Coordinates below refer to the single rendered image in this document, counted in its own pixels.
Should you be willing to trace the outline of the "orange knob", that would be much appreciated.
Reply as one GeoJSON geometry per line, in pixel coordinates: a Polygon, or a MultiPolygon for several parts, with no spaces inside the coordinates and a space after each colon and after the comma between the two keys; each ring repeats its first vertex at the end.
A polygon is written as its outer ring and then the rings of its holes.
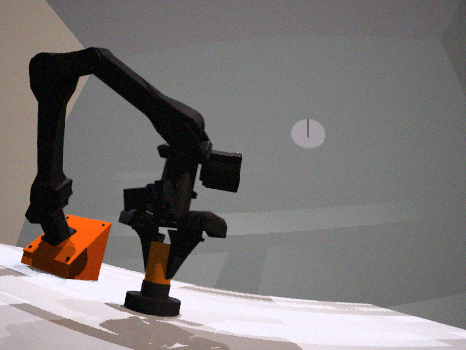
{"type": "Polygon", "coordinates": [[[166,278],[170,246],[171,244],[151,241],[144,280],[151,283],[170,285],[171,279],[166,278]]]}

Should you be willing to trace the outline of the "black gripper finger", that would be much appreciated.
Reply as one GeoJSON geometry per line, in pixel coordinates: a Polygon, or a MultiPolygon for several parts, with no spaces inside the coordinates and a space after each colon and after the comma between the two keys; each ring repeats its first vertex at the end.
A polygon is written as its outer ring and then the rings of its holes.
{"type": "Polygon", "coordinates": [[[171,241],[171,246],[166,266],[166,278],[172,279],[186,257],[192,252],[192,249],[194,249],[199,242],[204,242],[205,239],[182,230],[167,229],[167,232],[171,241]]]}
{"type": "Polygon", "coordinates": [[[131,226],[132,230],[135,230],[141,239],[142,255],[144,259],[144,270],[147,268],[147,261],[149,257],[149,250],[151,247],[151,241],[163,243],[166,235],[160,234],[154,230],[142,227],[142,226],[131,226]]]}

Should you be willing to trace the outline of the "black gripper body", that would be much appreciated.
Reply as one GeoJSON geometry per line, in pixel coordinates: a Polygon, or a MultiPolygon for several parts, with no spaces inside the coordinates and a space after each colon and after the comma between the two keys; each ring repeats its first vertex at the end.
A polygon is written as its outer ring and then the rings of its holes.
{"type": "Polygon", "coordinates": [[[177,228],[200,238],[203,231],[211,238],[226,238],[227,224],[224,219],[211,212],[190,210],[191,199],[196,199],[197,196],[191,181],[173,175],[165,175],[161,180],[170,180],[173,187],[175,203],[174,207],[170,206],[171,211],[164,212],[165,208],[157,208],[148,211],[150,213],[141,214],[139,209],[127,212],[123,210],[118,222],[128,226],[142,226],[156,232],[159,232],[159,227],[167,227],[177,228]]]}

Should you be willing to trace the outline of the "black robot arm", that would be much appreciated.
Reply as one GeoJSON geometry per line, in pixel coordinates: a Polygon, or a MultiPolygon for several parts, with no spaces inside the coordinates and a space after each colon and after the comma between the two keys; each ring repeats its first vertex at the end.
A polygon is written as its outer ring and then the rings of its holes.
{"type": "MultiPolygon", "coordinates": [[[[30,223],[41,225],[45,234],[42,240],[57,246],[77,232],[69,227],[63,211],[73,194],[73,180],[67,179],[63,172],[65,116],[79,78],[91,74],[145,114],[167,142],[157,146],[159,156],[167,158],[162,177],[179,176],[194,184],[198,164],[202,164],[199,176],[202,186],[237,193],[242,154],[212,150],[201,113],[159,92],[108,49],[42,52],[29,63],[30,87],[38,101],[38,172],[25,214],[30,223]]],[[[146,214],[157,208],[169,212],[170,206],[174,207],[170,180],[157,180],[145,188],[123,192],[125,212],[139,209],[146,214]]]]}

